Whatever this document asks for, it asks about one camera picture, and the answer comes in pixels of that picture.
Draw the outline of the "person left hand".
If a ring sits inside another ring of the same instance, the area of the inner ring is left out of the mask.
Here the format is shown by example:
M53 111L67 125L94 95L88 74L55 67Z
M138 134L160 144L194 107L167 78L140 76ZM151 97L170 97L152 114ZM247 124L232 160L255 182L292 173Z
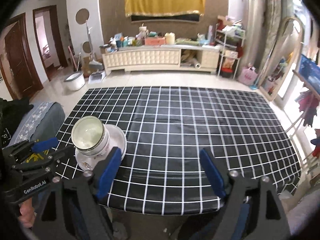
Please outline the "person left hand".
M35 209L32 204L32 199L24 201L20 205L20 216L18 217L19 221L25 228L32 228L35 222Z

